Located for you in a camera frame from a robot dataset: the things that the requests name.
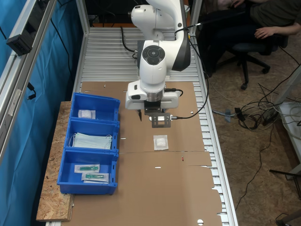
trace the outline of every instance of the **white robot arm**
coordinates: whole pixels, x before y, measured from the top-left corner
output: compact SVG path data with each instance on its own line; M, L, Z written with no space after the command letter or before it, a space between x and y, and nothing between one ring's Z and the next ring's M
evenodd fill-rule
M143 51L138 52L141 80L127 88L126 108L145 110L152 117L152 126L170 127L170 114L165 109L176 108L180 92L165 92L167 70L182 71L190 65L190 44L183 0L147 0L149 5L136 6L132 21L145 37ZM159 29L174 27L174 41L165 41ZM158 125L158 118L165 125Z

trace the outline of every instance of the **blue bin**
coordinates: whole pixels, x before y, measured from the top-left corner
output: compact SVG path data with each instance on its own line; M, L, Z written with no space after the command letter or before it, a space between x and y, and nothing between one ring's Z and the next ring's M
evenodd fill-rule
M64 148L61 167L57 178L61 193L69 194L113 194L117 188L116 164L118 154L112 152L84 152ZM109 173L108 184L84 183L81 173L74 173L74 165L100 164L100 173Z
M95 119L119 123L120 100L82 93L74 93L70 116L78 118L79 110L95 110Z
M119 125L112 122L70 118L68 122L64 147L69 147L71 149L78 149L78 150L87 149L87 150L105 151L105 152L110 151L110 152L118 153L118 148L117 148L118 131L119 131ZM75 133L82 133L90 136L102 136L102 137L111 135L112 136L111 148L95 149L95 148L72 147L73 135Z

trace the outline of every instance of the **blue curtain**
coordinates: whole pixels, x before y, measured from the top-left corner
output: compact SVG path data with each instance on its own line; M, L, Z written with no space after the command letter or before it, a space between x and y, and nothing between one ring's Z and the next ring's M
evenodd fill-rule
M8 39L17 19L25 5L26 0L0 0L0 26ZM6 40L0 34L0 76L8 61L11 48L6 44Z
M73 60L77 63L73 56L79 55L83 36L76 2L63 7L56 4L52 20L67 47L72 67ZM65 100L69 77L67 53L49 23L30 79L37 97L27 100L32 94L27 89L0 165L0 226L31 224L48 137L60 103Z

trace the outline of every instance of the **black office chair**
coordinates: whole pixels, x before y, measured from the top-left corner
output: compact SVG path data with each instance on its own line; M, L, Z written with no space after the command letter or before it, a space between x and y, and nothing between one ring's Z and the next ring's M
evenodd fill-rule
M271 55L272 52L275 52L279 46L282 48L286 48L287 44L288 44L288 36L273 35L273 36L267 37L262 42L238 43L235 45L229 45L227 48L227 51L234 54L235 57L219 63L217 65L217 68L220 68L221 66L223 66L225 64L229 64L229 63L238 61L238 66L242 65L243 70L244 70L245 82L244 82L244 84L242 84L241 89L245 90L247 88L248 82L249 82L247 62L252 62L254 64L262 66L263 67L262 72L264 74L269 73L269 70L271 68L266 63L248 55L248 53L258 52L261 55L268 56L268 55Z

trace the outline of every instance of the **person's hand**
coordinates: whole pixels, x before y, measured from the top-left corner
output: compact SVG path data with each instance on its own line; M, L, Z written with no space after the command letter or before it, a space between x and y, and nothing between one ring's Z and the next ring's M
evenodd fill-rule
M237 6L243 4L244 2L245 2L245 0L232 0L231 7L236 8Z
M265 39L269 36L272 36L275 33L277 33L276 27L262 27L262 28L256 29L255 37L257 39Z

